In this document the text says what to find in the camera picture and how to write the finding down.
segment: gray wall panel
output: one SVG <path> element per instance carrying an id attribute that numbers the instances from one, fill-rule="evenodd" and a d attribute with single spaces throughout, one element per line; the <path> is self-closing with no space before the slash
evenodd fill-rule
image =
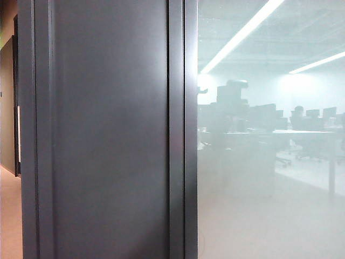
<path id="1" fill-rule="evenodd" d="M 167 258 L 167 4 L 56 1 L 56 258 Z"/>

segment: metal frame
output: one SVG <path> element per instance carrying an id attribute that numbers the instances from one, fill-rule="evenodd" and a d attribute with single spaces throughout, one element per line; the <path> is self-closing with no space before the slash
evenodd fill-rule
<path id="1" fill-rule="evenodd" d="M 33 0 L 18 0 L 18 71 L 22 129 L 22 211 L 23 254 L 25 259 L 39 258 L 37 145 L 36 145 L 36 85 L 35 85 L 35 25 Z"/>
<path id="2" fill-rule="evenodd" d="M 55 255 L 53 4 L 18 0 L 24 259 Z M 168 14 L 170 258 L 196 259 L 197 0 L 169 0 Z"/>
<path id="3" fill-rule="evenodd" d="M 20 174 L 19 147 L 18 147 L 18 15 L 13 19 L 15 34 L 12 36 L 13 51 L 13 118 L 15 136 L 15 176 Z"/>

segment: ceiling light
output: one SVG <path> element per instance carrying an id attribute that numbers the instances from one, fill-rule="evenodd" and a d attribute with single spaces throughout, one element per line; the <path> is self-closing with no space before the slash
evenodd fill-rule
<path id="1" fill-rule="evenodd" d="M 209 73 L 231 51 L 233 51 L 252 31 L 254 31 L 284 0 L 269 0 L 253 18 L 215 55 L 215 57 L 201 70 L 202 74 Z"/>
<path id="2" fill-rule="evenodd" d="M 341 53 L 336 54 L 336 55 L 334 55 L 334 56 L 331 56 L 331 57 L 329 57 L 329 58 L 325 58 L 325 59 L 322 59 L 322 60 L 320 60 L 320 61 L 311 63 L 311 64 L 306 65 L 306 66 L 303 66 L 303 67 L 301 67 L 301 68 L 299 68 L 299 69 L 290 71 L 289 73 L 290 73 L 290 74 L 297 74 L 297 73 L 300 73 L 300 72 L 302 72 L 302 71 L 306 71 L 306 70 L 308 70 L 308 69 L 312 69 L 313 67 L 320 66 L 320 65 L 322 65 L 322 64 L 325 64 L 325 63 L 334 61 L 334 60 L 339 59 L 339 58 L 342 58 L 342 57 L 345 57 L 345 52 L 341 52 Z"/>

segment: beige wall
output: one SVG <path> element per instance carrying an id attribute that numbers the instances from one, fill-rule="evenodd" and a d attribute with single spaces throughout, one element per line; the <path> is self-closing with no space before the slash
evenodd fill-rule
<path id="1" fill-rule="evenodd" d="M 0 163 L 15 172 L 15 136 L 13 116 L 13 57 L 12 39 L 0 50 Z"/>
<path id="2" fill-rule="evenodd" d="M 13 18 L 18 13 L 17 0 L 2 0 L 0 1 L 0 15 L 1 15 L 1 33 L 0 33 L 0 47 L 14 34 Z"/>

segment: glass partition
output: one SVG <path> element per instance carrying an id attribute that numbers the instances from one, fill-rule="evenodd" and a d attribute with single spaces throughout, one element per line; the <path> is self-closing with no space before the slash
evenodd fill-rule
<path id="1" fill-rule="evenodd" d="M 199 258 L 345 258 L 345 1 L 198 8 Z"/>

